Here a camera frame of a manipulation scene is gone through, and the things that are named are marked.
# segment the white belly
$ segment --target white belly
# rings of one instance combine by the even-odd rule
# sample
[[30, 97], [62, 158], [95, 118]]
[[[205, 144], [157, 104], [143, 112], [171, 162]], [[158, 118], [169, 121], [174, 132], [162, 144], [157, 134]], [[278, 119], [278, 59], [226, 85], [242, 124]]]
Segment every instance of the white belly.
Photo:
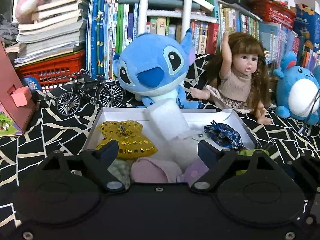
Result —
[[151, 99], [154, 101], [154, 102], [158, 102], [162, 99], [174, 99], [175, 101], [177, 100], [177, 97], [178, 97], [178, 91], [176, 89], [164, 94], [164, 95], [159, 95], [159, 96], [156, 96], [156, 97], [151, 97]]
[[[301, 117], [307, 117], [313, 106], [314, 100], [318, 93], [318, 88], [311, 80], [303, 78], [295, 82], [292, 86], [288, 105], [290, 111]], [[315, 103], [312, 112], [315, 112], [319, 108], [319, 99]]]

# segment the screw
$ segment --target screw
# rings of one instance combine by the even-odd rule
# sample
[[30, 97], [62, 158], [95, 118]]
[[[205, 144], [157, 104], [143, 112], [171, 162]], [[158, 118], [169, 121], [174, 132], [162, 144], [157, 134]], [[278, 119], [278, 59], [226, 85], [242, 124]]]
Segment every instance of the screw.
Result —
[[109, 189], [120, 189], [122, 187], [122, 183], [119, 181], [110, 181], [107, 183], [107, 188]]
[[289, 232], [285, 235], [285, 240], [294, 240], [296, 237], [296, 234], [294, 232]]
[[308, 217], [308, 218], [306, 219], [306, 223], [307, 223], [308, 225], [311, 225], [311, 224], [313, 223], [313, 218], [312, 218], [312, 217]]
[[25, 239], [25, 240], [32, 240], [33, 239], [33, 234], [31, 234], [30, 232], [24, 232], [22, 234], [22, 237]]
[[195, 188], [197, 189], [208, 189], [210, 187], [210, 184], [205, 181], [198, 181], [195, 183]]

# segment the white tray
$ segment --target white tray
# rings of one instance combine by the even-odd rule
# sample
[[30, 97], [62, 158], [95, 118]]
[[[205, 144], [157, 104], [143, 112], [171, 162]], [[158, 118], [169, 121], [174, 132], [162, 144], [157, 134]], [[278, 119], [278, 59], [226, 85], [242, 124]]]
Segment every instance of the white tray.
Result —
[[[95, 149], [103, 139], [101, 132], [96, 129], [101, 123], [105, 121], [121, 122], [134, 120], [143, 125], [142, 134], [147, 136], [158, 148], [158, 152], [152, 157], [162, 159], [166, 155], [164, 153], [165, 143], [157, 135], [156, 131], [150, 127], [150, 121], [146, 119], [143, 111], [143, 108], [102, 108], [93, 123], [89, 136], [84, 143], [83, 150]], [[221, 112], [217, 112], [215, 109], [181, 109], [181, 112], [191, 129], [203, 131], [205, 125], [209, 125], [212, 120], [215, 120], [218, 123], [228, 124], [235, 129], [240, 134], [245, 147], [248, 149], [257, 148], [258, 142], [250, 129], [232, 109], [224, 109]], [[222, 149], [210, 138], [206, 139], [206, 141], [217, 149]]]

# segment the yellow sequined bow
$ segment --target yellow sequined bow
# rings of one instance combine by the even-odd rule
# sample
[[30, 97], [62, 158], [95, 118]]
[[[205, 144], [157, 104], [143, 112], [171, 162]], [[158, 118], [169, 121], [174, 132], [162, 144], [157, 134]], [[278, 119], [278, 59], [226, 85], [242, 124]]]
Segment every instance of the yellow sequined bow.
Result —
[[143, 125], [136, 121], [107, 121], [98, 126], [104, 138], [97, 146], [99, 150], [111, 140], [119, 144], [119, 159], [137, 159], [157, 152], [156, 146], [141, 134]]

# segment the blue cardboard box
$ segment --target blue cardboard box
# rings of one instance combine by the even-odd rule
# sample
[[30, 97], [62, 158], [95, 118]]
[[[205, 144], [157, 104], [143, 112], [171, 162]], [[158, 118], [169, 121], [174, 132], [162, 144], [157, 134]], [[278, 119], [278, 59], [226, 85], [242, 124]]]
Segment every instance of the blue cardboard box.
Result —
[[313, 51], [318, 51], [320, 44], [320, 15], [299, 5], [296, 5], [296, 13], [293, 31], [305, 38], [304, 45], [306, 47]]

